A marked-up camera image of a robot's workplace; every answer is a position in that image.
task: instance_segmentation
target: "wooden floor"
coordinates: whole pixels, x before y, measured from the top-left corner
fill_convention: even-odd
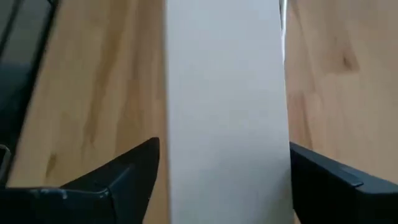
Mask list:
[[[290,140],[398,183],[398,1],[290,0]]]
[[[163,0],[62,1],[9,186],[59,186],[152,136],[145,223],[168,223]]]

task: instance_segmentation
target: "light wood grain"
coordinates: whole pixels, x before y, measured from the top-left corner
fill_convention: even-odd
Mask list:
[[[163,0],[62,1],[9,186],[59,186],[159,136],[146,223],[168,223]]]
[[[290,140],[398,183],[397,1],[291,0]]]

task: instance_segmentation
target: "white panel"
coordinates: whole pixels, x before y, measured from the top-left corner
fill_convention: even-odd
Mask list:
[[[278,0],[167,0],[172,224],[292,223]]]

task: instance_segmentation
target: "black object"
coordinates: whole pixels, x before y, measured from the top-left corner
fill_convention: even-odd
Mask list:
[[[151,138],[61,188],[0,190],[1,223],[142,223],[157,177]]]
[[[0,187],[11,162],[58,1],[0,0]]]
[[[294,210],[302,224],[398,223],[398,185],[290,143]]]

